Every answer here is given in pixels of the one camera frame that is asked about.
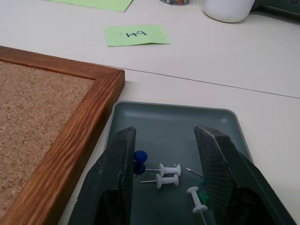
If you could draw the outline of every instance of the gray tray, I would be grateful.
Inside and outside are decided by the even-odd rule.
[[[238,151],[252,161],[237,116],[226,109],[159,105],[137,102],[117,102],[113,107],[110,131],[113,135],[127,127],[136,128],[135,150],[148,154],[146,169],[158,169],[159,163],[172,167],[180,164],[179,185],[164,185],[157,190],[155,172],[145,172],[134,179],[131,225],[199,225],[200,215],[192,213],[194,202],[187,189],[198,186],[206,194],[201,177],[186,170],[202,173],[199,152],[194,135],[194,124],[216,128],[230,136]],[[204,212],[208,225],[215,224],[210,210]]]

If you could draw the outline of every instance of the wooden frame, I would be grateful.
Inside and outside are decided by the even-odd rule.
[[[0,61],[95,80],[2,222],[57,224],[122,92],[124,70],[3,46]]]

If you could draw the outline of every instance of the green sticky note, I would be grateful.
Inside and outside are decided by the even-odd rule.
[[[164,30],[158,25],[107,27],[105,32],[108,46],[169,44]]]
[[[125,12],[132,0],[49,0],[67,4]]]

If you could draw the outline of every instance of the white table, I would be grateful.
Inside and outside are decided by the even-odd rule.
[[[126,85],[119,100],[232,110],[255,165],[295,222],[300,223],[298,99],[126,70]],[[84,178],[104,150],[107,128],[106,125],[59,225],[68,223]]]
[[[121,13],[45,0],[2,0],[0,44],[300,98],[299,24],[258,14],[227,24],[207,17],[202,5],[202,0],[184,7],[134,0]],[[133,24],[162,25],[171,44],[106,46],[106,26]]]

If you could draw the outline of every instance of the cork surface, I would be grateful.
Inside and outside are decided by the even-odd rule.
[[[92,84],[0,61],[0,222]]]

